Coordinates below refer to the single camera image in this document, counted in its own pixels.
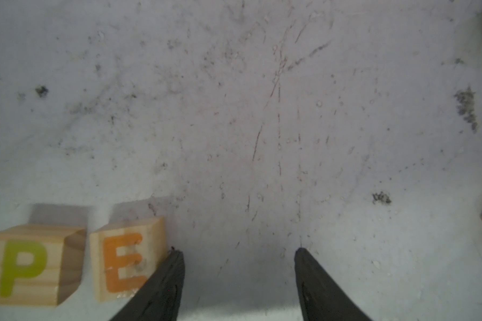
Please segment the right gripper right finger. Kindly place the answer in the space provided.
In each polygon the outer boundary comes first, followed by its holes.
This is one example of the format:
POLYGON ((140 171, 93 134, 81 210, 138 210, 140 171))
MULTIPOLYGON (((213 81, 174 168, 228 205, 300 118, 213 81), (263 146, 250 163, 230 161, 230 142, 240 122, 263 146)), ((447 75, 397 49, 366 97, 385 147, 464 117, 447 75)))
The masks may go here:
POLYGON ((303 247, 295 253, 295 275, 304 320, 370 321, 303 247))

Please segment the wooden block letter P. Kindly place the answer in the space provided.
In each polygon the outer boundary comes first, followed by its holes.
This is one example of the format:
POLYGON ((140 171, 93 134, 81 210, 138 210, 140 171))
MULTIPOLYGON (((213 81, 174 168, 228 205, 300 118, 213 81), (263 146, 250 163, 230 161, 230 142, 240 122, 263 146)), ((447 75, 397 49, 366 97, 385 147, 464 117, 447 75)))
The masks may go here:
POLYGON ((86 228, 25 224, 0 231, 0 305, 58 306, 80 286, 86 228))

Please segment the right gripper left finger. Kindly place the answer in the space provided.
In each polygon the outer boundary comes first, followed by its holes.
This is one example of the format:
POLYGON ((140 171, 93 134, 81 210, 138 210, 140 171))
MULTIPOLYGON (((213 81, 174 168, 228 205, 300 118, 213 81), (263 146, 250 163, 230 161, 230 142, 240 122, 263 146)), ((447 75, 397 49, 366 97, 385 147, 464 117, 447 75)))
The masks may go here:
POLYGON ((172 250, 111 321, 173 321, 178 318, 185 278, 182 251, 172 250))

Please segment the wooden block letter E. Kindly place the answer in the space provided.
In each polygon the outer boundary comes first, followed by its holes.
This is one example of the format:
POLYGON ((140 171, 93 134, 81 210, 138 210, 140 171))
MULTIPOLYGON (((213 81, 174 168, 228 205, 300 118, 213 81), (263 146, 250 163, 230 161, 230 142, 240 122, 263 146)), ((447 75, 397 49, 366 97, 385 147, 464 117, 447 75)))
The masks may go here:
POLYGON ((95 298, 131 298, 168 256, 164 217, 110 223, 90 234, 95 298))

